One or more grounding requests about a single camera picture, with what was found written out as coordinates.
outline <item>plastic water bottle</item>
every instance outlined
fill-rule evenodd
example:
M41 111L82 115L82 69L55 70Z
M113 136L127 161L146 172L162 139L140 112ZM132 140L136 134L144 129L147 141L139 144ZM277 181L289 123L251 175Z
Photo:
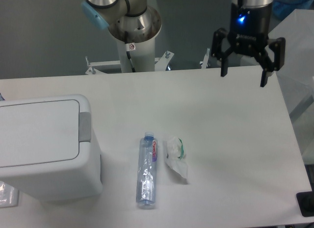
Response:
M156 201L157 140L146 132L139 144L136 202L140 206L154 205Z

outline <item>blue joint cap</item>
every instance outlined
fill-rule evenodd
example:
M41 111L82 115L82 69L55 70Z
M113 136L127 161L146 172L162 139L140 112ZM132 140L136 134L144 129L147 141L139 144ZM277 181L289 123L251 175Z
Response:
M105 29L109 27L107 21L86 1L82 2L81 7L85 16L98 29Z

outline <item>gray wall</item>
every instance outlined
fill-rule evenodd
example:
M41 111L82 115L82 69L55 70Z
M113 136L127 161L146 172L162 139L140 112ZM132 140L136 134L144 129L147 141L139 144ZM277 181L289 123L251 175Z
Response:
M88 22L82 1L0 0L0 79L82 75L86 55L90 62L118 60L109 32ZM230 1L148 0L163 22L156 56L170 50L173 68L197 68L213 32L229 27ZM277 23L273 20L271 27ZM233 55L230 66L237 65Z

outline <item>white table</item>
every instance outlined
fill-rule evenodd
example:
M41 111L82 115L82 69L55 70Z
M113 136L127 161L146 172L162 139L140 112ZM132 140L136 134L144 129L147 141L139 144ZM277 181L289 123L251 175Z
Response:
M22 194L0 227L244 228L313 222L296 193L311 187L276 76L260 67L0 80L7 100L80 93L102 149L100 196L41 203ZM135 204L139 139L179 136L188 184L158 152L157 207Z

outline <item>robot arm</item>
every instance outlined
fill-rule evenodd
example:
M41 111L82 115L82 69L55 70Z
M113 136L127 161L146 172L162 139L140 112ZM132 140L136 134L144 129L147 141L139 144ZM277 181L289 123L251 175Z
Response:
M105 29L123 16L142 15L147 9L147 0L86 0L81 6L90 22Z
M228 73L228 56L234 52L254 57L263 68L261 87L273 71L280 70L285 61L286 40L269 39L269 21L273 0L232 0L230 32L221 28L214 33L211 56L221 61L221 76ZM221 50L223 39L227 38L230 48ZM274 52L274 61L265 47Z

